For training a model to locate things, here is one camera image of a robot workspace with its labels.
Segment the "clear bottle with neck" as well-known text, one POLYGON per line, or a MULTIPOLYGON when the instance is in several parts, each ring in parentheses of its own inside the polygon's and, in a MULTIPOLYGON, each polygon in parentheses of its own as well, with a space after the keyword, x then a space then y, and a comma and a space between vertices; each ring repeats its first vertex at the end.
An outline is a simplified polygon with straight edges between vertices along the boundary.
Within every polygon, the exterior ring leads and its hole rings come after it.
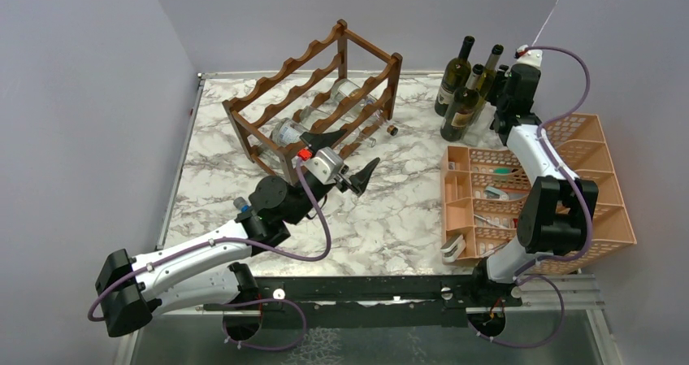
POLYGON ((375 147, 376 139, 370 134, 356 129, 344 138, 335 148, 335 152, 343 159, 349 157, 355 150, 362 147, 375 147))

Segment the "green wine bottle silver cap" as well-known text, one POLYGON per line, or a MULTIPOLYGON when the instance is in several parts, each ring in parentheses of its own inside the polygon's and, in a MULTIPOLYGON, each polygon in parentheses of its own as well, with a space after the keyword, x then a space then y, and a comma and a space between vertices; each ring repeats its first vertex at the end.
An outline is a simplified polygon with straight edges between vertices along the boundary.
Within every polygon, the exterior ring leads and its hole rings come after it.
POLYGON ((477 90, 479 92, 479 104, 486 102, 488 93, 492 88, 494 80, 496 79, 497 65, 503 52, 503 45, 495 44, 492 47, 490 55, 487 57, 486 63, 484 64, 483 74, 479 78, 477 84, 477 90))

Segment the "green wine bottle white label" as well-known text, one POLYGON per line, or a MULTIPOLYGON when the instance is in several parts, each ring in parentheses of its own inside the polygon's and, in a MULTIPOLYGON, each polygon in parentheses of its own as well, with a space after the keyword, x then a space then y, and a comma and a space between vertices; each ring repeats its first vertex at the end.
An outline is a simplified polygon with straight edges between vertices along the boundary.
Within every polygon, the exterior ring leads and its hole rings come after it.
POLYGON ((478 83, 483 72, 484 65, 475 64, 466 85, 455 91, 453 102, 448 107, 440 128, 440 135, 446 141, 459 141, 468 129, 478 106, 480 98, 478 83))

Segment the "green wine bottle black cap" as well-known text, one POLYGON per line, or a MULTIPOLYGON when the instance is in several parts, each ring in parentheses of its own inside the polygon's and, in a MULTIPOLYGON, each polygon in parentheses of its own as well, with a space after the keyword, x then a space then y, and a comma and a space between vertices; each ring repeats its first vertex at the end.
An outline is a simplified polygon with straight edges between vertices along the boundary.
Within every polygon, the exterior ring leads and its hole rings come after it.
POLYGON ((453 103, 454 92, 466 84, 471 72, 468 58, 474 44, 473 36, 464 37, 458 56, 448 62, 435 98, 434 109, 437 115, 445 115, 453 103))

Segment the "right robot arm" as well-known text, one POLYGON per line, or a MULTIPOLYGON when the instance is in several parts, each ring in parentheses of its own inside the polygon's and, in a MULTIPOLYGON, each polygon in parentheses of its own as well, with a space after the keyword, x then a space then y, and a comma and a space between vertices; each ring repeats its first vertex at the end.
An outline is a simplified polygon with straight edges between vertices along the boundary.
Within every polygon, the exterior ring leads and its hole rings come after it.
POLYGON ((481 259, 472 272, 469 295, 481 306, 507 294, 536 265, 574 261, 591 247, 599 189, 564 163, 532 112, 540 77, 535 64, 515 63, 491 102, 496 108, 491 128, 518 158, 531 190, 515 238, 481 259))

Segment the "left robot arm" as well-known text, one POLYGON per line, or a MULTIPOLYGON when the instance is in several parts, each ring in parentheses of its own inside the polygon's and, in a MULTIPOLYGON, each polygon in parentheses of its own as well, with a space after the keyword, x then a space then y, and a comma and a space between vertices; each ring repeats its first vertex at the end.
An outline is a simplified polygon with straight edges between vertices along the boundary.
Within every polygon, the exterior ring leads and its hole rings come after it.
POLYGON ((125 249, 110 253, 99 272, 97 297, 87 311, 91 322, 103 322, 109 337, 121 337, 146 326, 156 315, 188 306, 225 302, 246 308, 255 298, 249 269, 241 260, 262 252, 302 262, 325 259, 332 234, 320 206, 332 189, 360 196, 366 191, 380 159, 348 173, 345 161, 332 145, 345 134, 302 133, 305 148, 297 154, 297 181, 264 176, 244 201, 236 200, 238 214, 219 228, 177 246, 130 255, 125 249), (323 251, 305 256, 283 250, 280 243, 311 211, 325 235, 323 251))

